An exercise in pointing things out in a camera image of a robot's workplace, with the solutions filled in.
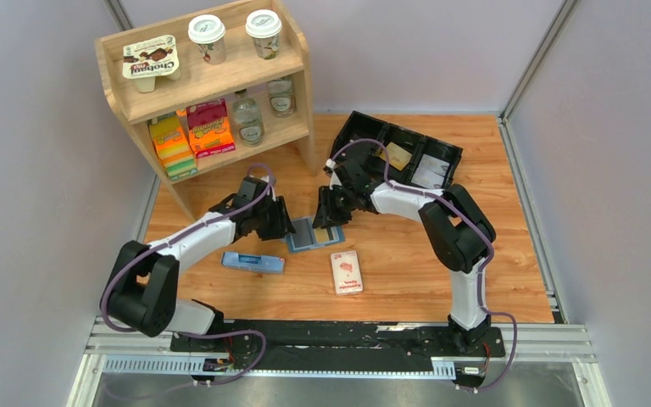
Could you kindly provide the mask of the blue leather card holder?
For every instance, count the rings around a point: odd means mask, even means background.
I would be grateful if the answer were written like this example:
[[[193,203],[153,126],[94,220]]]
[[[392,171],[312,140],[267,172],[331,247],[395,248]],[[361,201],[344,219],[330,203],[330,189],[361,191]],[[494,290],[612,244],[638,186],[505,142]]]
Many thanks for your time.
[[[302,217],[294,220],[292,223],[295,226],[296,232],[289,234],[285,237],[285,242],[288,247],[288,251],[291,254],[301,253],[304,251],[314,250],[317,248],[323,248],[326,246],[334,245],[324,245],[319,244],[318,242],[318,230],[312,227],[313,216]],[[342,241],[345,241],[345,236],[342,231]]]

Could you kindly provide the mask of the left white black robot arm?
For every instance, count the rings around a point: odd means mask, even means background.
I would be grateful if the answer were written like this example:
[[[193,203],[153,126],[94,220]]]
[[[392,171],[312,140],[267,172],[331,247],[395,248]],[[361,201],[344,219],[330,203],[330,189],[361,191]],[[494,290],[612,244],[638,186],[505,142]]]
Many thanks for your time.
[[[100,300],[103,321],[117,332],[192,335],[208,352],[225,341],[215,308],[180,299],[179,279],[211,253],[254,232],[262,241],[295,230],[284,197],[270,181],[246,176],[239,190],[212,206],[185,229],[151,243],[129,241],[117,256]]]

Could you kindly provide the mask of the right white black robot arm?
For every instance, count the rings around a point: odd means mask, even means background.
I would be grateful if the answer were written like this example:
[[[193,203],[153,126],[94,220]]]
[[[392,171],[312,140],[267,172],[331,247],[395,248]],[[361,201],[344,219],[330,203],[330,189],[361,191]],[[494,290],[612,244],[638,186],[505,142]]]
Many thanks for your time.
[[[353,160],[328,159],[330,183],[319,189],[314,228],[346,225],[353,212],[396,215],[421,223],[438,260],[449,270],[455,324],[449,342],[459,354],[473,354],[490,325],[484,310],[482,272],[493,257],[496,233],[468,191],[460,185],[447,189],[411,187],[374,179]]]

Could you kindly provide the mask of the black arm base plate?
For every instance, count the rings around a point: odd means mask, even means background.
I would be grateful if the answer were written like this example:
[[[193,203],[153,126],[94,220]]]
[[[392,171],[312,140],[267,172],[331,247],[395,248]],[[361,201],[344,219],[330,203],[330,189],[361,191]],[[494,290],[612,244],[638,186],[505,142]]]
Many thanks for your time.
[[[449,326],[395,322],[231,320],[212,330],[237,335],[210,340],[180,335],[172,338],[170,348],[224,353],[238,368],[260,355],[257,368],[278,371],[422,372],[431,369],[434,357],[506,355],[496,327],[471,344]]]

